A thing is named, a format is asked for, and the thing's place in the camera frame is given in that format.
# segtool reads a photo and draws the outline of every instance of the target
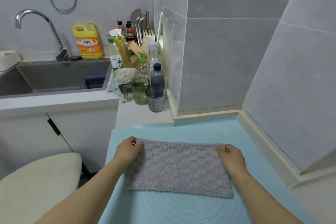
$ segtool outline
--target chrome faucet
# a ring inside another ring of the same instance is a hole
[[[60,61],[60,62],[62,62],[62,61],[69,62],[70,57],[68,55],[68,51],[63,47],[62,42],[60,40],[60,37],[58,36],[53,23],[51,22],[51,20],[45,14],[43,14],[43,13],[37,11],[37,10],[31,10],[31,9],[22,10],[21,12],[19,12],[15,16],[15,27],[21,29],[21,20],[27,14],[37,14],[37,15],[41,16],[42,18],[44,18],[49,23],[51,31],[52,31],[52,33],[53,33],[53,35],[54,35],[54,37],[55,37],[55,39],[58,43],[58,46],[59,46],[59,54],[56,56],[56,60]]]

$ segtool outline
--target dish cloth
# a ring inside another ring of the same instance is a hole
[[[144,148],[131,164],[126,189],[233,196],[229,176],[215,146],[138,139]]]
[[[120,84],[127,84],[136,77],[135,68],[121,68],[113,72],[112,79],[106,87],[106,92],[117,93],[122,102],[131,101],[133,94],[128,94],[128,99],[125,99],[124,94],[119,89]]]

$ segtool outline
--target hand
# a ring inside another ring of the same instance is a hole
[[[216,147],[216,151],[222,160],[223,167],[230,175],[233,183],[249,174],[246,169],[245,158],[242,152],[231,144],[226,144],[225,151],[221,147]]]
[[[143,149],[144,143],[136,143],[137,139],[133,136],[126,138],[117,146],[113,159],[118,161],[124,168],[128,167],[138,156],[139,152]]]

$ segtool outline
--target white cabinet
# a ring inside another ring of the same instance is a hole
[[[2,170],[14,171],[34,160],[71,152],[62,135],[54,132],[48,120],[46,113],[0,118]]]
[[[93,173],[104,165],[118,106],[48,112],[67,143]]]

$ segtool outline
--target black bottle cap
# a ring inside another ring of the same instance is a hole
[[[154,70],[156,70],[156,71],[161,70],[161,64],[160,64],[160,63],[155,63],[155,64],[153,65],[153,68],[154,68]]]

